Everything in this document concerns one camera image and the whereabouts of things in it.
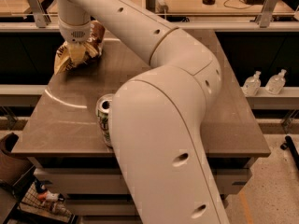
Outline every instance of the can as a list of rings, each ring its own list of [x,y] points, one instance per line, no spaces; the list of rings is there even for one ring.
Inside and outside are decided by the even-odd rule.
[[[96,102],[95,114],[98,118],[98,123],[101,127],[104,142],[108,147],[112,147],[110,132],[108,127],[108,115],[111,107],[113,94],[105,94]]]

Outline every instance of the floor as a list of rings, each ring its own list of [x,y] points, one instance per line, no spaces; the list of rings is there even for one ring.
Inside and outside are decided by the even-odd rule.
[[[226,212],[231,224],[297,224],[299,220],[299,172],[291,152],[282,150],[285,131],[278,119],[257,119],[271,149],[268,158],[258,159],[252,166],[253,176],[237,194],[225,201]],[[4,129],[0,120],[0,138],[7,133],[21,132]],[[299,122],[297,119],[288,135],[299,147]]]

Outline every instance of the orange line on floor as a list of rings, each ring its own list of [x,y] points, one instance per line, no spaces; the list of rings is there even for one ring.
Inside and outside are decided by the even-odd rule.
[[[250,209],[249,209],[249,204],[247,202],[246,195],[245,195],[245,192],[244,192],[243,189],[240,190],[239,197],[240,197],[243,209],[244,209],[245,219],[246,219],[247,223],[248,224],[253,224],[251,212],[250,212]]]

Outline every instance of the clear plastic bottle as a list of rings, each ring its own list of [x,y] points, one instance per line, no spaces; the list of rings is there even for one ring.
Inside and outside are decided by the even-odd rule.
[[[286,83],[284,78],[286,70],[282,69],[277,75],[272,76],[265,85],[265,90],[272,94],[279,94]]]
[[[253,77],[248,77],[242,87],[245,96],[254,96],[261,87],[260,71],[256,71]]]

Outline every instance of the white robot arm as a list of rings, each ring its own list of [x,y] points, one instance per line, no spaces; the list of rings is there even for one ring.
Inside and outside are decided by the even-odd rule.
[[[200,137],[221,89],[213,53],[128,0],[58,6],[66,41],[84,41],[93,16],[154,68],[117,91],[109,114],[112,145],[143,223],[228,224]]]

